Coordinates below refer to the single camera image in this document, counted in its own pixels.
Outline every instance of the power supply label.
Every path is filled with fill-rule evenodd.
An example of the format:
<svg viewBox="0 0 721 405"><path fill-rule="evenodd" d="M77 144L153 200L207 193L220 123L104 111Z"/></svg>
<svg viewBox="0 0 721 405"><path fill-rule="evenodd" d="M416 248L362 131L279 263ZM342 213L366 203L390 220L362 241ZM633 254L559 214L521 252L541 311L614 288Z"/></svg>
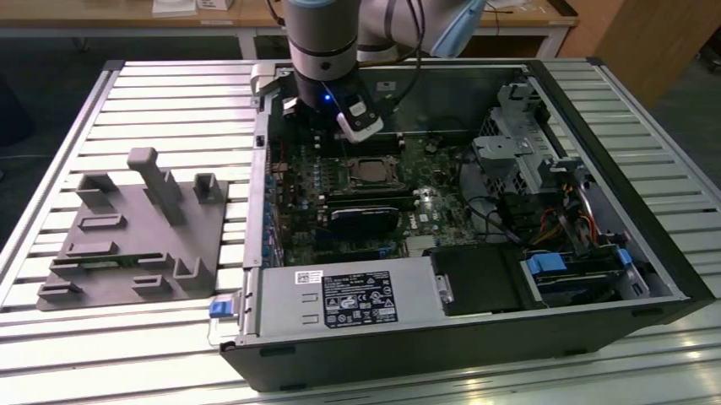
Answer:
<svg viewBox="0 0 721 405"><path fill-rule="evenodd" d="M388 272L327 276L322 282L327 327L398 322Z"/></svg>

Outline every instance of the metal slotted worktop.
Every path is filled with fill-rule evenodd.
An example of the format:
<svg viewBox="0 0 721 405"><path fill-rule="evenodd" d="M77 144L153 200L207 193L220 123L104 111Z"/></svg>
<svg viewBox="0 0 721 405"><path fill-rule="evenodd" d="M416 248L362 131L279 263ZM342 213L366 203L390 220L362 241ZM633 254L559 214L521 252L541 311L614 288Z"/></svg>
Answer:
<svg viewBox="0 0 721 405"><path fill-rule="evenodd" d="M545 63L661 224L721 296L721 198L603 66ZM0 256L0 403L669 403L721 395L721 305L599 352L296 393L259 394L210 344L208 300L35 310L83 173L140 183L129 148L152 146L177 181L231 182L218 291L242 286L255 110L252 62L108 63ZM573 146L551 124L569 154ZM234 321L218 328L231 332Z"/></svg>

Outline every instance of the wooden cabinet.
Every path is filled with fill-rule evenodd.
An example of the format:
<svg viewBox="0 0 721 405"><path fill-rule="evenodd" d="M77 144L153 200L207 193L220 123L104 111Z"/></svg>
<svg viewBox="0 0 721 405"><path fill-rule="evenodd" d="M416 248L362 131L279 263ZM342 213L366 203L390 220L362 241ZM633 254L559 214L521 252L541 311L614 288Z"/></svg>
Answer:
<svg viewBox="0 0 721 405"><path fill-rule="evenodd" d="M579 14L559 57L599 57L651 107L721 25L720 0L566 0Z"/></svg>

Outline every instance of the robotic arm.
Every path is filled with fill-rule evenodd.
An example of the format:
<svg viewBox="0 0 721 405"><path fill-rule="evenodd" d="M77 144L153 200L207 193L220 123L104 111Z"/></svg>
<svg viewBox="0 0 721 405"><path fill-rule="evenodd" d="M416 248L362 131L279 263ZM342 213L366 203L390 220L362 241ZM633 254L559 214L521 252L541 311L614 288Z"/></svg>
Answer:
<svg viewBox="0 0 721 405"><path fill-rule="evenodd" d="M455 57L473 36L485 3L283 0L299 102L319 114L335 116L352 143L383 129L384 113L360 81L356 60L394 55L396 43L431 56Z"/></svg>

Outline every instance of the blue latch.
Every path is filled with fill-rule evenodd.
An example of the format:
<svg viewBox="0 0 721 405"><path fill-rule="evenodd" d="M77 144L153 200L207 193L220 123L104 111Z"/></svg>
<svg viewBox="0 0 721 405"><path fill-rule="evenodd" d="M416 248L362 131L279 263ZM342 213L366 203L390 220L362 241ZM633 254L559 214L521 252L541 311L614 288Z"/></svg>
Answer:
<svg viewBox="0 0 721 405"><path fill-rule="evenodd" d="M210 308L211 318L228 318L234 315L234 301L214 301Z"/></svg>
<svg viewBox="0 0 721 405"><path fill-rule="evenodd" d="M538 253L526 260L529 265L530 274L546 273L546 272L563 272L566 270L566 263L563 257L558 253Z"/></svg>
<svg viewBox="0 0 721 405"><path fill-rule="evenodd" d="M618 258L621 259L621 264L623 264L623 268L627 268L633 264L631 255L625 249L618 249Z"/></svg>

